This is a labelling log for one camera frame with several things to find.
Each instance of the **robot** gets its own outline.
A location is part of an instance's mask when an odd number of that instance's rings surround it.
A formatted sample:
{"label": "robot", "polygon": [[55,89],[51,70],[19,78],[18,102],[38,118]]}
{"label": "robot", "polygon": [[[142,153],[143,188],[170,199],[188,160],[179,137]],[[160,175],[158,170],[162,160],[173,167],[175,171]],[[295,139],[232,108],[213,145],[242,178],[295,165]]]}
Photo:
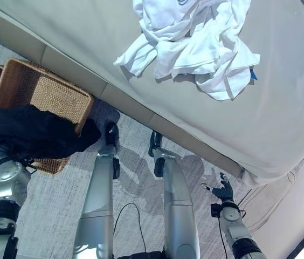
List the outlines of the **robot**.
{"label": "robot", "polygon": [[[113,179],[120,176],[119,130],[106,126],[106,144],[98,152],[74,241],[74,259],[113,259]],[[199,238],[193,203],[176,155],[162,148],[162,136],[153,131],[149,155],[154,158],[156,177],[164,180],[165,239],[162,251],[140,253],[124,258],[200,259]],[[219,218],[235,259],[266,259],[242,222],[227,177],[221,173],[222,188],[203,187],[221,200],[211,205]],[[19,210],[27,196],[31,179],[24,163],[7,156],[0,146],[0,259],[14,259],[18,238],[14,237]]]}

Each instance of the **silver metal leg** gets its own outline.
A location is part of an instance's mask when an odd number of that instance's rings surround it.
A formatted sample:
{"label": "silver metal leg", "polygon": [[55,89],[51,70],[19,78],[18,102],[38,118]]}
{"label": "silver metal leg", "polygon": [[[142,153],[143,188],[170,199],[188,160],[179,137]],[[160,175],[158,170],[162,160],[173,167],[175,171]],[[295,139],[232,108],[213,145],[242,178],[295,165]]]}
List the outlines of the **silver metal leg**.
{"label": "silver metal leg", "polygon": [[165,255],[169,259],[200,259],[200,246],[193,203],[174,154],[153,150],[155,160],[164,158]]}
{"label": "silver metal leg", "polygon": [[96,158],[74,242],[73,258],[112,259],[113,254],[113,145]]}

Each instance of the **floor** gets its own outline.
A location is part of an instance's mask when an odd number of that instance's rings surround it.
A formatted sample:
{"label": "floor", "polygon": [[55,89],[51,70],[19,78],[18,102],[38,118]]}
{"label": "floor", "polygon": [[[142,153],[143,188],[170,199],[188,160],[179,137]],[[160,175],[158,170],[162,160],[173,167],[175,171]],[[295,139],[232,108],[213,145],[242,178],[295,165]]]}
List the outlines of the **floor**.
{"label": "floor", "polygon": [[[9,57],[22,58],[0,46],[0,64]],[[113,182],[114,220],[128,202],[135,202],[141,212],[142,232],[148,251],[161,250],[164,240],[163,180],[153,174],[154,163],[148,156],[152,130],[120,113],[103,101],[96,100],[91,118],[102,130],[107,121],[115,121],[120,129],[121,175]],[[71,156],[64,170],[55,176],[38,172],[29,183],[28,197],[17,222],[18,254],[24,258],[72,257],[77,222],[91,178],[95,156],[103,138],[82,153]],[[163,147],[179,155],[177,161],[187,180],[194,202],[201,258],[225,258],[218,222],[210,216],[210,204],[218,200],[201,188],[201,182],[219,186],[218,167],[194,155],[178,144],[164,139]],[[249,188],[230,176],[236,200]],[[137,223],[137,212],[128,206],[121,214],[114,236],[115,257],[143,251]]]}

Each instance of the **black garment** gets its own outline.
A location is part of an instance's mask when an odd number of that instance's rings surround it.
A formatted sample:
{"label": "black garment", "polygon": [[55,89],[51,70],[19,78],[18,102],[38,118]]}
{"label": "black garment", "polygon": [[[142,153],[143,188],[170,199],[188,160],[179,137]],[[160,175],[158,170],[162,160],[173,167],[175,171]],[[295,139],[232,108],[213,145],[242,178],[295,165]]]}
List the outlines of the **black garment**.
{"label": "black garment", "polygon": [[97,142],[101,133],[88,119],[81,136],[75,136],[75,124],[33,105],[0,108],[0,145],[11,147],[12,154],[26,153],[32,158],[66,158]]}
{"label": "black garment", "polygon": [[165,259],[166,257],[160,251],[138,253],[130,256],[119,257],[118,259]]}

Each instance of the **electrical wire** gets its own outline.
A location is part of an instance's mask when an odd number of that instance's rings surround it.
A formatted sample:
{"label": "electrical wire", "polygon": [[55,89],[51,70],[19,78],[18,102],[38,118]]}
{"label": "electrical wire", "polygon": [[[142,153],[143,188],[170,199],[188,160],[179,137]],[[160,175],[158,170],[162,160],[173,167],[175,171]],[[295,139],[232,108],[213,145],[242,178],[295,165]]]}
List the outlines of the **electrical wire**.
{"label": "electrical wire", "polygon": [[240,210],[240,212],[244,212],[244,214],[242,215],[242,219],[244,219],[245,215],[247,215],[247,211],[245,209]]}
{"label": "electrical wire", "polygon": [[249,192],[240,200],[240,202],[237,204],[237,206],[239,206],[243,200],[249,195],[249,193],[252,191],[253,189],[250,189]]}
{"label": "electrical wire", "polygon": [[223,247],[224,247],[224,251],[225,251],[225,257],[227,259],[227,252],[226,252],[226,248],[225,248],[225,244],[224,244],[224,240],[223,240],[222,228],[220,226],[220,219],[219,218],[218,218],[218,223],[219,223],[220,238],[222,239],[222,243],[223,243]]}
{"label": "electrical wire", "polygon": [[116,225],[118,223],[120,215],[121,215],[123,209],[126,208],[128,205],[134,205],[135,208],[136,208],[136,210],[137,210],[137,218],[138,218],[138,222],[139,222],[139,230],[140,230],[140,234],[141,234],[141,237],[142,237],[143,247],[144,247],[144,250],[145,250],[145,253],[146,253],[146,243],[145,243],[145,239],[143,238],[143,235],[142,235],[141,224],[140,224],[140,211],[139,211],[139,208],[137,207],[137,205],[135,203],[130,202],[130,203],[124,205],[123,208],[120,210],[119,216],[117,217],[116,222],[115,222],[114,235],[115,235]]}

